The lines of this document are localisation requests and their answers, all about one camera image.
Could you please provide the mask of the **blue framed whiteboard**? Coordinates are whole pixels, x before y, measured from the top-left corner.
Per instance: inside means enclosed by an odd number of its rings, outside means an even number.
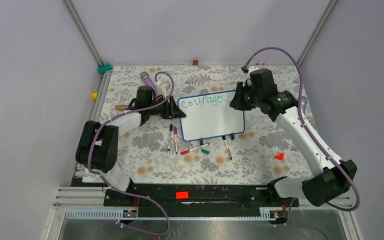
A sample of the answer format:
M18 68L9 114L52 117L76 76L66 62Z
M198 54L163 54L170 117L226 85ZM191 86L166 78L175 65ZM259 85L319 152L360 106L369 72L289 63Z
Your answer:
M186 142L240 134L245 131L245 112L230 107L235 91L220 91L181 97L179 109L182 138Z

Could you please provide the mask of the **green marker cap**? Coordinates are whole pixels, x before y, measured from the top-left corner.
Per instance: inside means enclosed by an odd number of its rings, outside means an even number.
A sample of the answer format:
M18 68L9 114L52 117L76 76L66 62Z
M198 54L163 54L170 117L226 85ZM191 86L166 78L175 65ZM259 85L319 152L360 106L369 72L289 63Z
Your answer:
M201 149L201 152L206 154L206 155L209 155L210 154L210 151L206 150L206 149Z

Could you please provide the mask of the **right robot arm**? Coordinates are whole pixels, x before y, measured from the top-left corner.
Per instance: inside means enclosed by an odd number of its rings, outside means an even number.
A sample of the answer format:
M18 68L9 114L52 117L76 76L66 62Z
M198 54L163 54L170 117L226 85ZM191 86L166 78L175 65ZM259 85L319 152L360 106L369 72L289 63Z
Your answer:
M298 194L312 205L332 206L331 200L356 189L353 183L357 165L344 161L316 133L299 101L289 91L279 91L269 69L249 72L245 81L236 84L229 106L238 111L260 109L292 140L306 160L312 177L298 184Z

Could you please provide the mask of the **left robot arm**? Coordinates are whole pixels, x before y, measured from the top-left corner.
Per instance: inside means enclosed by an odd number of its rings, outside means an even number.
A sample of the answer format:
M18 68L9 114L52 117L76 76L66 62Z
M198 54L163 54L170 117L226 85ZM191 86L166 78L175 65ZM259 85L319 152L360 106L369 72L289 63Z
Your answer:
M103 123L89 120L81 133L76 162L90 173L104 177L104 182L117 190L115 197L124 206L134 202L135 192L129 188L130 178L115 168L119 136L144 125L151 116L173 120L187 115L177 106L173 96L156 95L151 87L143 85L138 87L136 97L125 111Z

